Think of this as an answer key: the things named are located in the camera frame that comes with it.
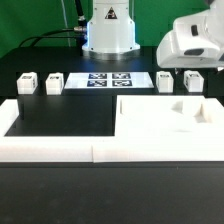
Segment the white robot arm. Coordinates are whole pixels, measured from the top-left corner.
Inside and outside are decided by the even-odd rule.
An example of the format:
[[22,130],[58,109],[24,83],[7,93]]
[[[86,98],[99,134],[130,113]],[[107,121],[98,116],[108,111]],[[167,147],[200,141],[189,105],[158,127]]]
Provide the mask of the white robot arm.
[[[174,20],[156,51],[159,67],[224,67],[224,0],[205,2],[207,10]],[[129,0],[93,0],[93,16],[86,32],[82,51],[87,57],[119,60],[140,51]]]

